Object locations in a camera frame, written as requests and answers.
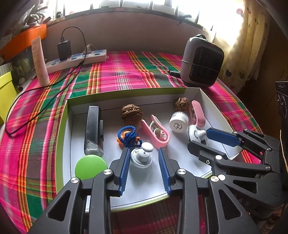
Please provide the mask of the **black charger adapter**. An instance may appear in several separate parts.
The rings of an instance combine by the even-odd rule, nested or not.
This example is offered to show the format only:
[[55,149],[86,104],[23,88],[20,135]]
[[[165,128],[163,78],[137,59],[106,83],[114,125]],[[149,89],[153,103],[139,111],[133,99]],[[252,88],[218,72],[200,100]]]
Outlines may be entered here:
[[60,61],[69,59],[72,56],[70,40],[65,40],[64,37],[60,38],[57,49]]

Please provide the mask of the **white power strip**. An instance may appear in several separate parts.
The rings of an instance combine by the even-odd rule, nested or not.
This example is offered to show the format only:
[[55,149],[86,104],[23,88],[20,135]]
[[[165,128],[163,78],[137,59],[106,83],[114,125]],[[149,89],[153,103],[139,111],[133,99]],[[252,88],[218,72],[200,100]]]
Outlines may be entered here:
[[[55,59],[53,61],[50,61],[46,64],[47,72],[54,73],[56,71],[65,70],[71,67],[76,67],[79,65],[81,61],[84,60],[85,54],[84,53],[78,53],[72,55],[70,58],[65,60]],[[100,62],[106,62],[108,56],[107,56],[107,50],[96,50],[92,51],[90,54],[87,54],[84,64],[93,64],[93,63],[100,63]]]

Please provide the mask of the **black rectangular device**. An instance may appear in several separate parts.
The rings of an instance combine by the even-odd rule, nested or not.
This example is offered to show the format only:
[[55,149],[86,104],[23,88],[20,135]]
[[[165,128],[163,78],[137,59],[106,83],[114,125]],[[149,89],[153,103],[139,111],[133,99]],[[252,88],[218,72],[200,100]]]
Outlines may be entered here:
[[97,155],[102,157],[104,142],[104,122],[101,118],[99,106],[89,106],[86,120],[84,153],[85,155]]

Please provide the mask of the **pink clip holder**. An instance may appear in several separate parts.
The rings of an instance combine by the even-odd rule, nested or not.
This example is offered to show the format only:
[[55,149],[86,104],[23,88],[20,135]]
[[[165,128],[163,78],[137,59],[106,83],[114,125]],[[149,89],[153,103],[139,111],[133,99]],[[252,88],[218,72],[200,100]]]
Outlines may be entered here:
[[140,120],[143,132],[156,149],[165,148],[170,141],[170,132],[155,115],[152,114],[150,120],[150,124],[147,124],[144,119]]

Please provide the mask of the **white round jar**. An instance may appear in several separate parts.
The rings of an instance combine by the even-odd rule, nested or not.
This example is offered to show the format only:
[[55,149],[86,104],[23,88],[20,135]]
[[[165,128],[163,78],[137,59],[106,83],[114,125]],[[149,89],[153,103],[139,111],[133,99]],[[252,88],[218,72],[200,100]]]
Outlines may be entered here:
[[183,133],[189,123],[189,117],[184,112],[177,111],[172,114],[169,120],[169,127],[173,132]]

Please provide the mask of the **pink green plaid tablecloth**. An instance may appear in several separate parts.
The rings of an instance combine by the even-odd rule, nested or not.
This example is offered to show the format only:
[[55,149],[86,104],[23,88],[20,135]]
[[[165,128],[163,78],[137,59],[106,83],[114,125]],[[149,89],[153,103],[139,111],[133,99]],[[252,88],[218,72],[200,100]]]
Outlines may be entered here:
[[[168,70],[179,71],[181,57],[151,52],[108,52],[104,63],[83,66],[62,96],[42,116],[19,132],[1,137],[1,205],[20,233],[27,233],[56,195],[55,153],[60,119],[68,98],[138,88],[184,87]],[[9,132],[35,116],[58,91],[72,81],[20,97],[7,121]],[[233,130],[261,131],[238,97],[221,81],[204,89]],[[112,214],[114,233],[175,233],[179,199],[167,198],[130,211]]]

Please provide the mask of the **yellow box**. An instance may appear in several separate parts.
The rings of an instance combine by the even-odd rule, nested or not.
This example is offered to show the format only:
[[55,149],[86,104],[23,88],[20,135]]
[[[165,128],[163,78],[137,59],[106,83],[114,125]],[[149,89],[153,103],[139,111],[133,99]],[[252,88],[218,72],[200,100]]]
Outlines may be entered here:
[[2,75],[0,82],[0,125],[3,125],[17,92],[12,82],[11,72]]

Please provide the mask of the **brown walnut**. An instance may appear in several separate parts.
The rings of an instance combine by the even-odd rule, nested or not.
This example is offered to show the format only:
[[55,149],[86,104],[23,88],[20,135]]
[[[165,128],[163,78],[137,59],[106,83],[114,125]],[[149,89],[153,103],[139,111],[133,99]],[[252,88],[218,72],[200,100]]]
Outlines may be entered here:
[[189,109],[189,99],[185,97],[179,97],[174,99],[173,107],[175,111],[186,111]]
[[127,125],[137,124],[143,117],[143,111],[139,106],[128,104],[121,110],[121,118]]

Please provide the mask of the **white panda fan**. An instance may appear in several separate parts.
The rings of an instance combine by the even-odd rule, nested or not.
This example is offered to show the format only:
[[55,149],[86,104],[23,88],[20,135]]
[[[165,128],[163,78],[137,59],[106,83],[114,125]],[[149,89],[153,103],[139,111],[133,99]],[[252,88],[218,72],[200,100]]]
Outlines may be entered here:
[[198,127],[197,125],[189,125],[187,132],[189,141],[196,141],[198,143],[206,145],[207,137],[205,130]]

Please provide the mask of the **blue cord orange charm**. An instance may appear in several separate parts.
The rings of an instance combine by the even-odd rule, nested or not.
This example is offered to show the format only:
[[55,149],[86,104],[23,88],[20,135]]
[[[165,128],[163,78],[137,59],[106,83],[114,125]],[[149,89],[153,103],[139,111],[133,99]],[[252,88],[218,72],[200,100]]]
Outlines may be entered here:
[[117,142],[121,148],[140,148],[142,145],[142,140],[136,133],[136,127],[132,125],[124,126],[119,129],[117,133]]

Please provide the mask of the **green cap mushroom toy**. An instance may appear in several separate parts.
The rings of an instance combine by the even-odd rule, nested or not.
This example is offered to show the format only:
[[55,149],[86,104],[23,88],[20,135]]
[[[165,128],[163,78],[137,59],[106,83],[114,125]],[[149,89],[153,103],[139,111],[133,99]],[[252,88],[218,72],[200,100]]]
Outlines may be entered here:
[[86,155],[77,162],[75,176],[81,180],[90,179],[106,169],[108,166],[100,156]]

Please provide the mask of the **white knob suction holder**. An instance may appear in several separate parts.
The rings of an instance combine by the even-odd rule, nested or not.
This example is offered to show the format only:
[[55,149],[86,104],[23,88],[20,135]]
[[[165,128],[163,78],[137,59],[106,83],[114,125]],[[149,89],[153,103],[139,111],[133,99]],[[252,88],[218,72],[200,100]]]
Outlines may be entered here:
[[152,163],[152,151],[154,147],[149,142],[143,142],[140,148],[132,150],[130,160],[137,168],[148,168]]

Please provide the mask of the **striped white box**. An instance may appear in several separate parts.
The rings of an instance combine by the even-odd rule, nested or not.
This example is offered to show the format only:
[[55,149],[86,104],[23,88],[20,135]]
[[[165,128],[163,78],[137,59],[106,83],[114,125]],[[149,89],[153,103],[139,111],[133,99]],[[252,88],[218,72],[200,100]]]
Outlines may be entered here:
[[12,63],[6,63],[0,66],[0,76],[3,76],[6,73],[9,73],[13,70]]

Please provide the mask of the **grey black space heater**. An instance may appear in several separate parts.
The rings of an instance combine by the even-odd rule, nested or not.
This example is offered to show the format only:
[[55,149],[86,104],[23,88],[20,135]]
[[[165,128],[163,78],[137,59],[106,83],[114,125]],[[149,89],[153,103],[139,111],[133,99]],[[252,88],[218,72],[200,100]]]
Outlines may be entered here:
[[197,87],[212,86],[224,61],[223,50],[202,34],[189,38],[184,50],[180,77]]

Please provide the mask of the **pink oblong case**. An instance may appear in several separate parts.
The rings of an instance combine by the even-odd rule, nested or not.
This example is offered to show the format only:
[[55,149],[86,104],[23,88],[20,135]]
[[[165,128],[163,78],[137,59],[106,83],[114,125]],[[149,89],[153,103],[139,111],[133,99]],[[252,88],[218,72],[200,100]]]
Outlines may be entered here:
[[188,109],[189,119],[192,125],[196,125],[200,128],[204,127],[206,124],[206,118],[200,103],[193,100]]

